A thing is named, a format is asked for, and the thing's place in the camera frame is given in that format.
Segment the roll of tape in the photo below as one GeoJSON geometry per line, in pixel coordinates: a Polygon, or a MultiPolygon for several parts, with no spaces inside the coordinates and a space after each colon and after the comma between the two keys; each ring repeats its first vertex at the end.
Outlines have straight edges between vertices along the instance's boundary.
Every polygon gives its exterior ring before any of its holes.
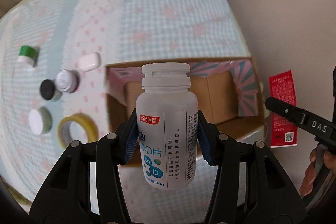
{"type": "Polygon", "coordinates": [[[92,119],[83,113],[76,113],[63,118],[58,124],[57,138],[64,149],[73,141],[70,134],[70,124],[72,122],[78,123],[84,129],[89,143],[98,141],[98,129],[92,119]]]}

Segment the silver screw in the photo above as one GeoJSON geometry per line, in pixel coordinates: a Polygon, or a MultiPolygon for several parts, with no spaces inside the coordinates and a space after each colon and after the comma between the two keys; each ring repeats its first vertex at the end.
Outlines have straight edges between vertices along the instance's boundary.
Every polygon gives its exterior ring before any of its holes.
{"type": "Polygon", "coordinates": [[[263,148],[263,147],[265,147],[265,144],[264,144],[262,141],[257,141],[257,142],[255,143],[255,145],[256,145],[257,147],[259,147],[259,148],[263,148]]]}
{"type": "Polygon", "coordinates": [[[108,138],[109,140],[113,140],[113,139],[115,139],[116,137],[117,137],[117,135],[116,135],[115,133],[110,133],[110,134],[107,135],[107,138],[108,138]]]}
{"type": "Polygon", "coordinates": [[[220,140],[222,140],[222,141],[226,141],[229,137],[228,137],[228,135],[226,135],[226,134],[220,134],[219,136],[218,136],[218,138],[220,139],[220,140]]]}
{"type": "Polygon", "coordinates": [[[79,146],[79,141],[77,141],[77,140],[72,141],[72,142],[70,143],[70,145],[71,145],[72,147],[77,147],[77,146],[79,146]]]}

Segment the red package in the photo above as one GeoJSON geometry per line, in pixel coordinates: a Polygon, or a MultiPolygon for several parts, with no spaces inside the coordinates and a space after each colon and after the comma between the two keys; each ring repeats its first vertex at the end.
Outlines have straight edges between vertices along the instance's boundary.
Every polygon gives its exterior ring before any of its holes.
{"type": "MultiPolygon", "coordinates": [[[[296,106],[295,88],[291,71],[269,78],[270,95],[296,106]]],[[[286,147],[297,144],[297,127],[287,119],[272,113],[271,147],[286,147]]]]}

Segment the finger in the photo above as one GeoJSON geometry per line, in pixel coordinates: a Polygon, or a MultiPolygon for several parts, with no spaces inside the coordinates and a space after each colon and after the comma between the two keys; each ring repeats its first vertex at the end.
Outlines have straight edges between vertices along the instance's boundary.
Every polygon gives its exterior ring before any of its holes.
{"type": "Polygon", "coordinates": [[[302,185],[299,189],[299,192],[302,196],[306,196],[308,194],[311,193],[311,191],[313,190],[313,184],[312,183],[309,183],[307,180],[306,180],[306,177],[303,179],[302,181],[302,185]]]}
{"type": "Polygon", "coordinates": [[[325,151],[323,155],[323,161],[327,168],[331,169],[336,174],[336,155],[333,155],[329,151],[325,151]]]}
{"type": "Polygon", "coordinates": [[[309,155],[310,162],[314,162],[317,157],[317,148],[314,148],[309,155]]]}
{"type": "Polygon", "coordinates": [[[306,174],[305,179],[307,180],[307,182],[313,183],[316,177],[316,171],[315,171],[315,166],[313,162],[310,163],[305,174],[306,174]]]}

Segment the white jar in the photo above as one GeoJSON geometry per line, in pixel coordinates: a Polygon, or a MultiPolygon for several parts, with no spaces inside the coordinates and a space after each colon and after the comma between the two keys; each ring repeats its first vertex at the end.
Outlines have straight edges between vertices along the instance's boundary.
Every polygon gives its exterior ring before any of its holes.
{"type": "Polygon", "coordinates": [[[195,176],[197,97],[185,63],[142,66],[144,93],[136,100],[142,168],[147,182],[163,190],[188,185],[195,176]]]}

